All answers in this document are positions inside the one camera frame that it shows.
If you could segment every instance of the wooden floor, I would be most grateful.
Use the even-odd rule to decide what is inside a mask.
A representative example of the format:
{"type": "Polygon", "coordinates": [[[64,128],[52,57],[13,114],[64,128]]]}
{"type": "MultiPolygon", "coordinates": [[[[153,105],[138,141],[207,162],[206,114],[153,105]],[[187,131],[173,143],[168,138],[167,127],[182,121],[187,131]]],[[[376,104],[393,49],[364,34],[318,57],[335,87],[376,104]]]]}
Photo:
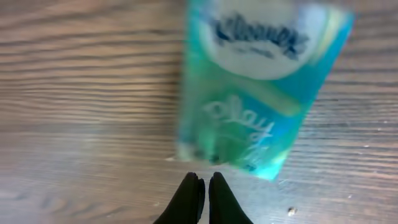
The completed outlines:
{"type": "Polygon", "coordinates": [[[152,223],[189,170],[221,170],[254,223],[397,223],[398,1],[345,1],[355,30],[275,183],[173,159],[184,4],[0,1],[0,223],[152,223]]]}

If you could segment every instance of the plastic wrapper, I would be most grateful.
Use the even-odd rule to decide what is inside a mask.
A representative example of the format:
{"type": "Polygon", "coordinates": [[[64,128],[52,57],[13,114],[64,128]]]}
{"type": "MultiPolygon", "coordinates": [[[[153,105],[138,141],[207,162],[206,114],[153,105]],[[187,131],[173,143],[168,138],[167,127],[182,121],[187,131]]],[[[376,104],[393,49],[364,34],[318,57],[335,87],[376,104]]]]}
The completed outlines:
{"type": "Polygon", "coordinates": [[[317,3],[190,0],[179,157],[274,179],[353,20],[317,3]]]}

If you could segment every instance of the small debris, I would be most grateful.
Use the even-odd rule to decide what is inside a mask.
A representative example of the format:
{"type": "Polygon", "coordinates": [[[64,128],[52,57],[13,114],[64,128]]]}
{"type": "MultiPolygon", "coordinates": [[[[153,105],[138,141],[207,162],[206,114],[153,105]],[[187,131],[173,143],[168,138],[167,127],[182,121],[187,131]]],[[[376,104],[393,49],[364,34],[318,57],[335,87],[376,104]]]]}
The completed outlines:
{"type": "Polygon", "coordinates": [[[165,159],[165,161],[167,161],[167,162],[173,162],[173,161],[175,161],[175,159],[174,159],[174,157],[170,157],[170,158],[165,159]]]}
{"type": "Polygon", "coordinates": [[[290,217],[294,216],[296,213],[297,213],[297,208],[295,208],[295,207],[290,207],[287,210],[287,215],[290,216],[290,217]]]}

